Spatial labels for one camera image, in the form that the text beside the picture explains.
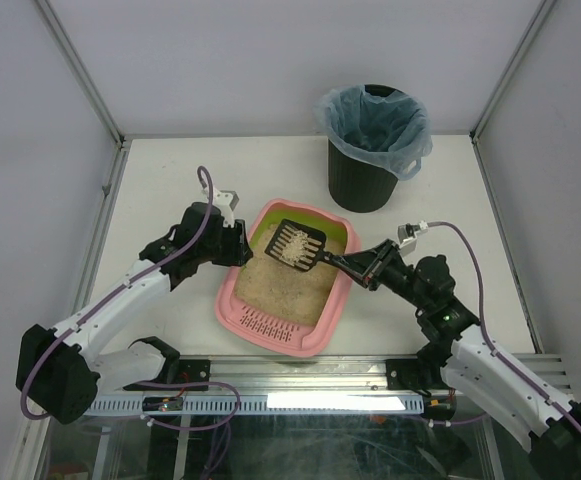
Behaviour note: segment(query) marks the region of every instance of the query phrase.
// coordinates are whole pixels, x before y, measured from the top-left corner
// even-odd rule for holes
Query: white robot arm
[[[209,195],[205,186],[204,193]],[[156,337],[138,339],[127,350],[107,355],[101,351],[137,312],[194,275],[199,265],[242,266],[252,258],[245,223],[235,220],[232,212],[237,202],[235,192],[215,189],[207,224],[188,250],[183,252],[183,245],[199,235],[206,203],[188,207],[181,223],[148,244],[101,298],[53,328],[30,328],[21,342],[16,378],[22,395],[67,424],[83,415],[98,393],[143,380],[172,383],[180,354]],[[46,360],[32,374],[43,355]]]

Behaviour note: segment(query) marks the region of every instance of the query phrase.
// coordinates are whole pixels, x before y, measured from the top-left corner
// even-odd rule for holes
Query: litter box grate
[[[142,404],[148,394],[112,394],[98,397],[86,415],[99,417],[119,417],[141,415]],[[267,395],[246,395],[241,397],[241,405],[237,415],[367,415],[400,414],[419,415],[423,413],[423,399],[419,395],[391,395],[403,403],[405,410],[385,409],[377,411],[335,410],[332,408],[271,408],[268,406]],[[235,399],[225,395],[189,395],[181,410],[167,412],[148,412],[157,415],[226,415],[235,406]]]
[[[239,323],[244,328],[263,337],[288,343],[292,341],[293,332],[299,330],[299,327],[293,323],[267,315],[248,305],[242,307],[242,312]]]

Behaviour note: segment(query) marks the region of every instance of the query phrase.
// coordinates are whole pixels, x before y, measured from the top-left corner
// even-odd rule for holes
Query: litter scoop
[[[403,263],[399,248],[392,240],[385,240],[368,250],[344,255],[326,251],[325,244],[326,234],[321,230],[284,219],[272,235],[265,253],[300,272],[311,270],[318,262],[327,263],[369,290],[379,287],[377,277],[382,274],[396,280],[403,277],[398,274],[395,276],[394,268],[390,267],[394,262]]]
[[[339,266],[339,255],[326,251],[326,234],[316,228],[284,219],[279,223],[265,253],[295,270],[307,272],[318,262]]]

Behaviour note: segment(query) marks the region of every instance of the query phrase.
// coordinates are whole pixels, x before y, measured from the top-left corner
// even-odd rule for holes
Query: litter box
[[[347,220],[310,205],[283,199],[271,200],[263,207],[250,229],[250,245],[256,245],[270,225],[284,218],[323,230],[328,237],[345,245],[345,253],[361,248],[361,240]],[[215,312],[224,327],[255,345],[295,357],[310,357],[326,347],[352,286],[352,280],[345,273],[337,274],[316,325],[307,326],[269,315],[237,298],[234,288],[239,272],[236,267],[228,271],[217,295]]]

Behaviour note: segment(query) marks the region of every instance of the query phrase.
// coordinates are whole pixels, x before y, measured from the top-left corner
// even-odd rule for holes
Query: blue plastic bag
[[[378,97],[364,85],[336,88],[315,104],[319,128],[345,155],[409,180],[432,151],[430,120],[423,104],[395,91]]]

